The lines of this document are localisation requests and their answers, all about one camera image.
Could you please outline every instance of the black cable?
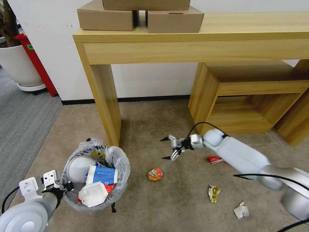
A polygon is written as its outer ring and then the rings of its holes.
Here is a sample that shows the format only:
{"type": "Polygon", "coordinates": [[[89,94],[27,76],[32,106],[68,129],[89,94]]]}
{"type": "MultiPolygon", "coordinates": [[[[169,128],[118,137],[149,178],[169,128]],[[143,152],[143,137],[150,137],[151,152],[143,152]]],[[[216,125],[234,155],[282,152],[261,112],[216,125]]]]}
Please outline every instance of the black cable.
{"type": "Polygon", "coordinates": [[[300,225],[305,224],[305,223],[308,223],[308,222],[309,222],[309,218],[306,219],[306,220],[298,221],[298,222],[295,222],[295,223],[293,223],[293,224],[291,224],[291,225],[288,225],[288,226],[282,228],[281,230],[278,230],[277,232],[284,232],[284,231],[287,231],[287,230],[289,230],[289,229],[292,229],[292,228],[294,228],[294,227],[296,227],[296,226],[300,226],[300,225]]]}
{"type": "Polygon", "coordinates": [[[2,213],[2,214],[5,212],[5,203],[6,203],[7,199],[8,199],[15,191],[17,191],[18,189],[19,189],[19,186],[17,186],[16,188],[14,188],[14,189],[12,190],[12,192],[10,192],[10,193],[4,198],[4,200],[3,200],[3,202],[2,202],[2,208],[1,208],[1,213],[2,213]]]}
{"type": "Polygon", "coordinates": [[[216,129],[218,129],[218,130],[220,130],[225,136],[228,136],[226,133],[224,133],[221,129],[219,129],[218,127],[216,127],[215,125],[212,125],[211,123],[209,123],[209,122],[199,122],[199,123],[197,123],[197,124],[195,124],[193,127],[192,127],[192,129],[190,130],[190,132],[188,133],[188,136],[187,136],[187,138],[189,138],[189,136],[190,136],[190,134],[191,134],[191,132],[194,130],[194,128],[197,126],[197,125],[199,125],[199,124],[202,124],[202,123],[204,123],[204,124],[208,124],[208,125],[210,125],[210,126],[212,126],[212,127],[214,127],[214,128],[216,128],[216,129]]]}
{"type": "MultiPolygon", "coordinates": [[[[237,175],[233,175],[235,177],[239,177],[239,178],[243,178],[243,179],[248,179],[248,178],[245,178],[244,176],[265,176],[265,177],[274,177],[274,178],[278,178],[278,179],[283,179],[283,180],[287,180],[287,181],[290,181],[290,182],[293,182],[301,187],[303,187],[304,189],[308,190],[309,191],[309,188],[304,186],[303,184],[295,181],[295,180],[292,180],[290,178],[286,178],[286,177],[282,177],[282,176],[277,176],[277,175],[269,175],[269,174],[237,174],[237,175]]],[[[277,232],[284,232],[284,231],[287,231],[289,229],[292,229],[296,226],[300,226],[302,224],[305,224],[305,223],[308,223],[309,222],[309,218],[306,219],[306,220],[302,220],[302,221],[298,221],[298,222],[295,222],[293,224],[290,224],[284,228],[282,228],[281,230],[278,230],[277,232]]]]}
{"type": "Polygon", "coordinates": [[[309,191],[309,188],[304,186],[303,184],[295,181],[295,180],[292,180],[290,178],[286,178],[286,177],[282,177],[282,176],[277,176],[277,175],[269,175],[269,174],[256,174],[256,173],[253,173],[253,174],[237,174],[237,175],[233,175],[235,177],[239,177],[239,178],[243,178],[244,176],[265,176],[265,177],[274,177],[274,178],[278,178],[278,179],[283,179],[283,180],[287,180],[287,181],[290,181],[290,182],[293,182],[295,184],[298,184],[299,186],[303,187],[304,189],[308,190],[309,191]]]}

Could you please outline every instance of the brown cardboard box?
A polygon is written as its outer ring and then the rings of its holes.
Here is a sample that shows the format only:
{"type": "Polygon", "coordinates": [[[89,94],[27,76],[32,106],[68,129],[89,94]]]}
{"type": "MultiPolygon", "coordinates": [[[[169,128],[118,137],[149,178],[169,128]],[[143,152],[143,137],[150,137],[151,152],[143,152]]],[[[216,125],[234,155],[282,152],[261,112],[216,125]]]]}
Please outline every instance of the brown cardboard box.
{"type": "Polygon", "coordinates": [[[190,6],[186,11],[147,11],[149,33],[198,33],[204,13],[190,6]]]}
{"type": "Polygon", "coordinates": [[[190,0],[103,0],[106,10],[188,10],[190,0]]]}
{"type": "Polygon", "coordinates": [[[132,31],[138,17],[137,11],[105,10],[102,0],[78,8],[77,15],[83,30],[99,31],[132,31]]]}

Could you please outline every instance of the trash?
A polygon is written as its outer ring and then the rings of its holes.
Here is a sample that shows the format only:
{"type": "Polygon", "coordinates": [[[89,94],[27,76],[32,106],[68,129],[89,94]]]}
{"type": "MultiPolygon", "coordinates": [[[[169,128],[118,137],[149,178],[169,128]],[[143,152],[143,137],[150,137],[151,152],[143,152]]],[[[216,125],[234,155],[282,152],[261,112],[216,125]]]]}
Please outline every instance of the trash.
{"type": "Polygon", "coordinates": [[[112,188],[112,186],[102,184],[101,181],[85,185],[78,193],[78,200],[87,207],[100,205],[105,201],[112,188]]]}
{"type": "Polygon", "coordinates": [[[160,180],[162,179],[162,172],[161,169],[156,168],[156,169],[152,169],[149,173],[148,173],[148,177],[150,180],[152,181],[156,181],[156,180],[160,180]]]}
{"type": "Polygon", "coordinates": [[[220,156],[209,156],[208,159],[211,164],[216,164],[224,161],[220,156]]]}
{"type": "Polygon", "coordinates": [[[112,185],[117,183],[117,178],[117,169],[91,165],[89,168],[86,185],[99,181],[105,185],[112,185]]]}
{"type": "Polygon", "coordinates": [[[75,210],[79,212],[92,213],[97,210],[102,210],[106,207],[111,207],[111,205],[120,199],[122,194],[125,192],[127,187],[127,181],[130,175],[130,163],[126,154],[118,147],[109,147],[103,145],[102,141],[95,138],[88,138],[86,142],[79,144],[78,148],[72,153],[68,158],[68,161],[64,167],[61,183],[69,181],[67,175],[67,168],[71,160],[76,157],[88,157],[93,159],[95,162],[100,163],[108,168],[113,168],[118,170],[117,184],[112,189],[110,194],[102,204],[87,207],[81,204],[78,200],[78,193],[86,185],[86,183],[74,183],[74,189],[64,193],[64,200],[75,210]]]}
{"type": "Polygon", "coordinates": [[[245,202],[242,201],[242,202],[239,203],[239,206],[234,209],[234,213],[236,214],[236,217],[238,219],[250,216],[248,207],[244,206],[244,204],[245,204],[245,202]]]}
{"type": "Polygon", "coordinates": [[[217,202],[217,196],[220,193],[221,188],[214,186],[214,185],[209,185],[208,188],[208,195],[209,195],[209,199],[212,203],[216,203],[217,202]]]}
{"type": "Polygon", "coordinates": [[[73,183],[86,183],[86,175],[89,171],[89,167],[95,163],[96,162],[89,157],[75,157],[70,161],[66,170],[68,179],[73,183]]]}

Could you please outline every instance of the plastic trash bag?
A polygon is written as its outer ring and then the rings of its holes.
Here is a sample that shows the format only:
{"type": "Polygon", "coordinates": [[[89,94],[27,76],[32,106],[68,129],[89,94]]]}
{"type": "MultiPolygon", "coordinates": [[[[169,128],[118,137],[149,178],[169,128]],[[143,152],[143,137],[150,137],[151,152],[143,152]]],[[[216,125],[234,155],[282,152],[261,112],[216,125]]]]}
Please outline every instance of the plastic trash bag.
{"type": "Polygon", "coordinates": [[[96,162],[103,162],[105,156],[105,165],[109,168],[118,169],[118,182],[104,203],[100,205],[89,208],[78,201],[78,192],[85,186],[85,184],[81,183],[73,183],[74,190],[66,192],[64,200],[79,212],[92,213],[106,207],[111,207],[112,203],[120,199],[127,187],[127,181],[130,175],[130,163],[126,154],[119,147],[112,146],[107,148],[102,144],[101,140],[89,138],[86,142],[80,143],[78,148],[69,157],[61,176],[62,184],[69,181],[66,174],[67,166],[70,161],[77,156],[90,157],[96,162]]]}

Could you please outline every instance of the trash can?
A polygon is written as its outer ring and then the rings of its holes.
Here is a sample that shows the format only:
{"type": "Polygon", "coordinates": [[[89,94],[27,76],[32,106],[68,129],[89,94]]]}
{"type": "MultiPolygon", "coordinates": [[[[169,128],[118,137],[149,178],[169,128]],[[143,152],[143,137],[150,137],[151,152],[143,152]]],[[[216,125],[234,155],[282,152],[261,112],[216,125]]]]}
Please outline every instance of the trash can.
{"type": "Polygon", "coordinates": [[[62,176],[61,181],[64,184],[69,181],[67,176],[67,167],[72,159],[78,156],[85,156],[92,158],[96,162],[104,163],[108,168],[115,168],[118,170],[117,184],[115,188],[110,192],[105,201],[97,206],[87,207],[78,201],[79,191],[86,185],[82,183],[73,183],[74,190],[66,192],[64,195],[64,200],[75,210],[79,212],[92,213],[97,210],[102,210],[106,207],[111,207],[113,212],[114,203],[120,199],[122,194],[125,192],[127,187],[127,181],[130,175],[130,163],[126,154],[119,147],[109,147],[107,148],[102,144],[102,141],[96,138],[88,138],[86,142],[79,144],[78,148],[69,157],[62,176]]]}
{"type": "Polygon", "coordinates": [[[19,34],[14,37],[16,40],[19,40],[22,44],[24,50],[26,51],[28,57],[30,58],[31,62],[33,63],[35,69],[37,70],[38,74],[40,75],[42,81],[44,82],[48,92],[52,97],[55,97],[58,92],[54,87],[52,81],[50,80],[44,66],[42,65],[38,55],[36,54],[35,50],[33,49],[28,37],[25,34],[19,34]]]}

